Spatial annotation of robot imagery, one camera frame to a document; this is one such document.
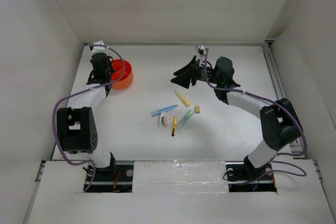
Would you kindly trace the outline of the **yellow highlighter marker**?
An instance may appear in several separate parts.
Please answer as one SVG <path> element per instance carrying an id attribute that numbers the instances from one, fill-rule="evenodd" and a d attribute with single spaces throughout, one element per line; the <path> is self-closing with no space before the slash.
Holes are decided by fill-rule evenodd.
<path id="1" fill-rule="evenodd" d="M 189 99 L 179 90 L 175 90 L 174 93 L 177 95 L 177 97 L 182 101 L 182 103 L 189 107 L 191 105 Z"/>

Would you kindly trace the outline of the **tan eraser block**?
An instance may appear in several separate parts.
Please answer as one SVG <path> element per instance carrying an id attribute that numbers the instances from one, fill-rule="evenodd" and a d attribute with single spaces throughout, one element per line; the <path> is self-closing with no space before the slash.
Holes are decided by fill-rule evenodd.
<path id="1" fill-rule="evenodd" d="M 196 107 L 194 108 L 194 110 L 195 110 L 195 113 L 196 113 L 196 114 L 200 113 L 200 107 L 199 107 L 199 106 L 196 106 Z"/>

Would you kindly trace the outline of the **green highlighter marker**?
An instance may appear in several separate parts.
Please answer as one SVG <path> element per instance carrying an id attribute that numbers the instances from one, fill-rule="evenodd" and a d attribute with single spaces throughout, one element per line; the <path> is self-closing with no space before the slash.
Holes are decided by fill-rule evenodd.
<path id="1" fill-rule="evenodd" d="M 179 121 L 178 127 L 182 127 L 194 114 L 192 110 L 189 110 Z"/>

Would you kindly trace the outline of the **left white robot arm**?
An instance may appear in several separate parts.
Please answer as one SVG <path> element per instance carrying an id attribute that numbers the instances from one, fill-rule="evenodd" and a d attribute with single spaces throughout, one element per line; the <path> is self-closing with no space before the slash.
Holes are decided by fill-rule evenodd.
<path id="1" fill-rule="evenodd" d="M 100 176 L 112 180 L 117 175 L 116 159 L 98 142 L 94 111 L 111 91 L 113 67 L 111 57 L 105 52 L 94 53 L 90 62 L 88 91 L 80 93 L 70 107 L 56 112 L 58 147 L 63 153 L 86 154 Z"/>

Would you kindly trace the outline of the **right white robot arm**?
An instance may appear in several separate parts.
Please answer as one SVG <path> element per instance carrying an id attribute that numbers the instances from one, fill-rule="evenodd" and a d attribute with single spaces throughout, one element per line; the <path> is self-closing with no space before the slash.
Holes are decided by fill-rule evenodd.
<path id="1" fill-rule="evenodd" d="M 207 61 L 207 56 L 196 56 L 173 73 L 171 82 L 188 89 L 198 81 L 206 82 L 215 92 L 218 100 L 235 106 L 260 120 L 262 140 L 247 156 L 243 163 L 227 167 L 223 179 L 238 182 L 239 185 L 251 184 L 269 175 L 266 169 L 270 163 L 282 155 L 281 150 L 300 137 L 304 137 L 303 128 L 292 106 L 282 98 L 274 101 L 240 89 L 233 76 L 233 62 L 226 57 L 219 57 L 215 65 Z"/>

